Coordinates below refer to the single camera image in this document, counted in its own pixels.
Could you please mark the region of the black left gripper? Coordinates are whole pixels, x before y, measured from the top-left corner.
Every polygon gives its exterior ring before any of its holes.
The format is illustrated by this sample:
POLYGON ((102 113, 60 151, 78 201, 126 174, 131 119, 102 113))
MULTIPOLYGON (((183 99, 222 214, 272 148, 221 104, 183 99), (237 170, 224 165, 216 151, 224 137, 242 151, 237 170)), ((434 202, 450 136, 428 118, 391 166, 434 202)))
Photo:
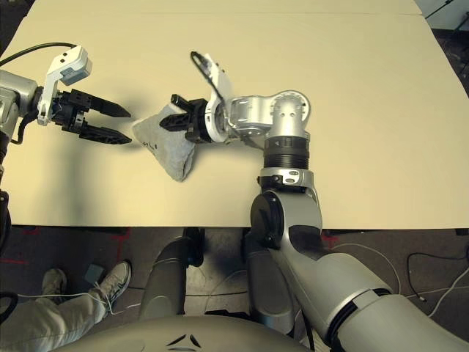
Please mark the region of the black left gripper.
POLYGON ((72 89, 71 92, 62 92, 56 101, 53 121, 63 131, 77 134, 81 139, 92 142, 102 144, 128 144, 132 142, 131 138, 117 130, 88 125, 84 113, 90 109, 110 117, 131 117, 130 112, 117 103, 72 89))

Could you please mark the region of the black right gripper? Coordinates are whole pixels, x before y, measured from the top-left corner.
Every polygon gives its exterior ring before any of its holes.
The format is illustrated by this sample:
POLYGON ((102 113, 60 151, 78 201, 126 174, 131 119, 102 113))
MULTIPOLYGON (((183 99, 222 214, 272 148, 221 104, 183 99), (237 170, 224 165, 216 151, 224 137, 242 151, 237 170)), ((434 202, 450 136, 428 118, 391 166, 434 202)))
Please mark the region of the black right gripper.
POLYGON ((178 94, 171 95, 171 103, 188 113, 170 114, 159 126, 164 129, 187 129, 185 138, 195 144, 210 143, 210 136, 204 121, 207 101, 203 98, 187 101, 178 94))

